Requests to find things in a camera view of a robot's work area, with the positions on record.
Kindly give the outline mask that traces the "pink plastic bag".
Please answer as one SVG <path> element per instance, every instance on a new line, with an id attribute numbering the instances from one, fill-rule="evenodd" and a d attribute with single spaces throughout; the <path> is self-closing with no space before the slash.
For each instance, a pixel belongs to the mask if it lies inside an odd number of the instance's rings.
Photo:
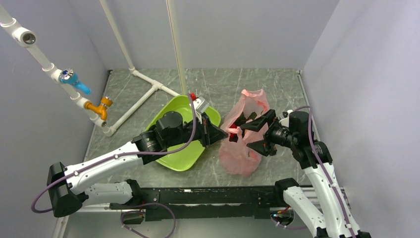
<path id="1" fill-rule="evenodd" d="M 260 117 L 269 109 L 270 106 L 263 89 L 257 91 L 244 89 L 220 128 L 227 132 L 233 123 L 240 127 L 242 123 L 236 120 L 242 118 L 247 123 Z M 268 126 L 265 125 L 258 132 L 241 128 L 238 134 L 227 132 L 228 138 L 222 140 L 219 149 L 219 161 L 224 170 L 233 175 L 250 176 L 259 166 L 262 155 L 248 148 L 247 143 L 262 140 L 267 130 Z"/>

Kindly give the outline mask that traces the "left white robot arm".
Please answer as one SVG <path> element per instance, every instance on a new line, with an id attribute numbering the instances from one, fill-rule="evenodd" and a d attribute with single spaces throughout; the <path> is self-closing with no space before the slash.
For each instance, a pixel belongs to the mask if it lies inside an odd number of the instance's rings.
<path id="1" fill-rule="evenodd" d="M 71 215 L 84 206 L 116 203 L 136 208 L 143 203 L 139 184 L 134 179 L 118 183 L 100 183 L 113 173 L 144 166 L 169 154 L 169 148 L 198 141 L 209 146 L 228 137 L 203 113 L 201 118 L 184 122 L 180 113 L 167 112 L 152 125 L 118 149 L 77 165 L 59 162 L 50 166 L 47 185 L 53 215 Z"/>

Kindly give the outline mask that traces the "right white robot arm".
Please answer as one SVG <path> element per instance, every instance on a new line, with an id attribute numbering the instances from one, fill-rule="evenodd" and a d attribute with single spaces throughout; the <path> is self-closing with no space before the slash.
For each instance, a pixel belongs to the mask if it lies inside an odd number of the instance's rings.
<path id="1" fill-rule="evenodd" d="M 309 178 L 320 208 L 304 194 L 293 178 L 275 182 L 273 200 L 279 206 L 288 205 L 305 223 L 315 238 L 369 238 L 351 214 L 345 196 L 335 176 L 333 159 L 327 145 L 314 139 L 313 111 L 300 107 L 284 113 L 279 119 L 275 110 L 269 110 L 257 119 L 240 126 L 242 130 L 258 132 L 268 127 L 263 139 L 248 143 L 257 153 L 274 154 L 275 146 L 289 148 Z"/>

